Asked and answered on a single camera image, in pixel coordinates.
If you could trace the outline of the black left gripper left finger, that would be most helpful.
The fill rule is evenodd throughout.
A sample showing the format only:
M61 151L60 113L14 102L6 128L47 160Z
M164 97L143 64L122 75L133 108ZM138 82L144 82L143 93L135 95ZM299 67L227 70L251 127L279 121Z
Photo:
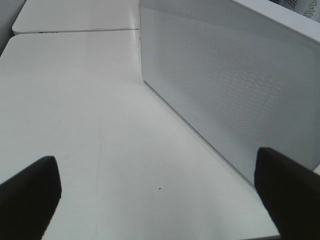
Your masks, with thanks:
M44 156L0 185L0 238L40 240L62 196L57 160Z

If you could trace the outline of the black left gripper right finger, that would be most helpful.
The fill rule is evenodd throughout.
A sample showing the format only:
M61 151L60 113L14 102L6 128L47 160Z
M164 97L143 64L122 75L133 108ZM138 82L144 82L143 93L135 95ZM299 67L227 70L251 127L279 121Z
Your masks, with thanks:
M320 238L318 174L270 147L260 147L254 187L281 239Z

